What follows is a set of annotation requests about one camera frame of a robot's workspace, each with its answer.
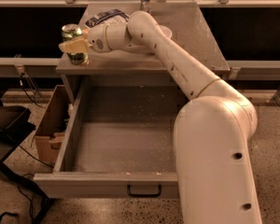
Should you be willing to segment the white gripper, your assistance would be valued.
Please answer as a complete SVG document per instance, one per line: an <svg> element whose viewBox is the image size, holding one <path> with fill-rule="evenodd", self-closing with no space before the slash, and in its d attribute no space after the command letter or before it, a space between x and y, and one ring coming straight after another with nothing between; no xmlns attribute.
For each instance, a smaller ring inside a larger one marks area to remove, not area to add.
<svg viewBox="0 0 280 224"><path fill-rule="evenodd" d="M110 48L106 38L106 24L82 30L82 36L64 41L59 44L59 49L65 53L87 53L91 47L95 52L109 52Z"/></svg>

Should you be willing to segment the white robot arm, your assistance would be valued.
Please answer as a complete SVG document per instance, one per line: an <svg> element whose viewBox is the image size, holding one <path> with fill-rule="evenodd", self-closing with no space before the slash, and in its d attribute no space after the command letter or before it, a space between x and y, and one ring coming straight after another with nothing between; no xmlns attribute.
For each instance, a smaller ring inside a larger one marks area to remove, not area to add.
<svg viewBox="0 0 280 224"><path fill-rule="evenodd" d="M184 224L262 224L247 143L255 107L178 46L155 19L134 12L62 42L66 53L151 52L189 101L175 119L175 166Z"/></svg>

